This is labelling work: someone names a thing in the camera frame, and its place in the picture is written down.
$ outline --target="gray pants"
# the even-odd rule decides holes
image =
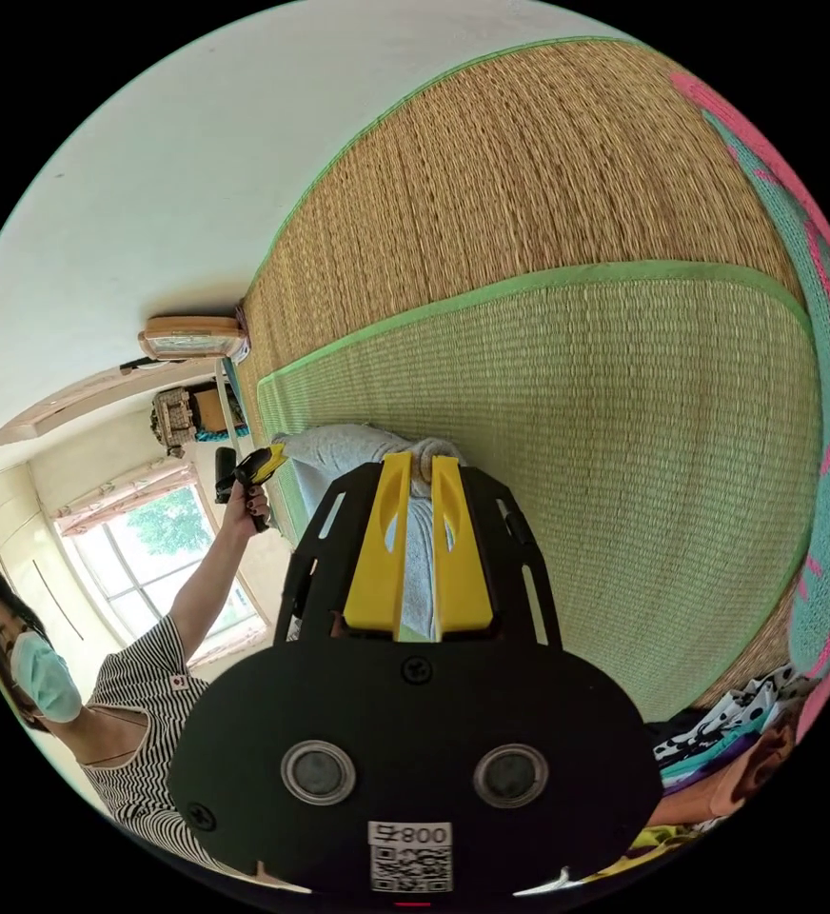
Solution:
[[[456,457],[460,452],[447,441],[424,438],[407,441],[392,432],[371,426],[321,426],[299,435],[274,435],[273,444],[285,445],[285,455],[295,468],[309,519],[329,484],[361,464],[379,462],[387,454],[412,454],[412,485],[408,501],[405,543],[405,592],[403,625],[431,640],[434,628],[433,511],[431,509],[431,458]]]

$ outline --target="black hair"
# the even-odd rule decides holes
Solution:
[[[6,580],[0,571],[0,603],[6,606],[16,619],[21,620],[31,631],[37,632],[48,644],[50,638],[44,630],[44,624],[37,617],[37,613],[31,609],[12,589],[11,584]],[[27,700],[27,696],[20,694],[18,685],[12,681],[10,666],[6,660],[6,652],[0,646],[0,679],[10,696],[11,702],[18,712],[19,717],[25,722],[25,725],[32,730],[40,730],[48,733],[47,728],[36,718],[31,716],[34,710],[34,704]]]

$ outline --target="qr code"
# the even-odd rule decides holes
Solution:
[[[452,847],[371,847],[371,887],[377,892],[450,892]]]
[[[450,823],[368,823],[370,884],[377,892],[453,890]]]

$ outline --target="woman's hand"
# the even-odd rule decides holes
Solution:
[[[246,536],[248,539],[256,532],[253,517],[269,519],[269,502],[262,486],[251,486],[245,496],[244,487],[235,480],[231,497],[227,500],[225,517],[222,519],[222,530]]]

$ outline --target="yellow and black device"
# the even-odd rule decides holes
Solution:
[[[210,684],[168,789],[214,859],[317,904],[505,911],[620,859],[662,781],[634,703],[563,650],[506,486],[434,458],[433,571],[406,577],[410,472],[391,454],[332,483],[272,647]],[[434,643],[403,640],[406,581],[433,587]]]
[[[286,460],[285,445],[281,444],[254,450],[240,463],[237,462],[237,451],[233,447],[219,447],[215,451],[215,503],[227,504],[235,480],[245,490],[268,482]],[[253,523],[258,531],[268,528],[262,517],[254,515]]]

